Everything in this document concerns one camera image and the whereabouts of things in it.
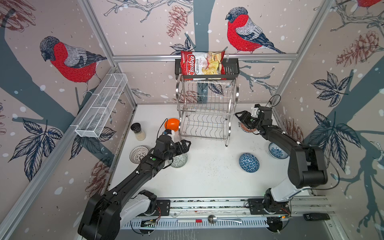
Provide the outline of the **steel wire dish rack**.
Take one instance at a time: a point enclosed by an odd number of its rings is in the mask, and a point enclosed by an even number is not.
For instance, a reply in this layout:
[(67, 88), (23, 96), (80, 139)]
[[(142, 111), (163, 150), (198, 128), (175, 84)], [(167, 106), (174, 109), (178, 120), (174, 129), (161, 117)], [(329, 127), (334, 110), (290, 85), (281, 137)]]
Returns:
[(223, 141), (228, 146), (239, 93), (236, 78), (180, 76), (176, 83), (180, 136)]

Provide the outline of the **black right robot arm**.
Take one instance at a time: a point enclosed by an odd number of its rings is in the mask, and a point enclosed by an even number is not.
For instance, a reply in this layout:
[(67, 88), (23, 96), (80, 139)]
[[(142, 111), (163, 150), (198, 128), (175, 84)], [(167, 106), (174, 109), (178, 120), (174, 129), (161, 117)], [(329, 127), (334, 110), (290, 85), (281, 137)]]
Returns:
[(249, 130), (256, 129), (265, 140), (277, 145), (289, 155), (288, 176), (277, 186), (267, 189), (264, 210), (273, 214), (288, 204), (291, 197), (306, 189), (314, 189), (328, 182), (323, 150), (308, 146), (273, 125), (272, 108), (256, 104), (250, 113), (235, 113), (237, 119)]

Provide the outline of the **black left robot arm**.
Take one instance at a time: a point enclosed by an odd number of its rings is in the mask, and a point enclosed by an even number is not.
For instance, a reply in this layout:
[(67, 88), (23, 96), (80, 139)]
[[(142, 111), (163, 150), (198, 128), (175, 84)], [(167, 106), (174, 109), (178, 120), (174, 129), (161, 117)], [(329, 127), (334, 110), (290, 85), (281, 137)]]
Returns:
[(121, 227), (133, 218), (153, 213), (157, 197), (141, 187), (165, 169), (168, 160), (187, 153), (190, 146), (187, 140), (175, 143), (169, 135), (159, 136), (155, 147), (128, 177), (105, 194), (94, 194), (88, 200), (78, 234), (87, 240), (114, 240)]

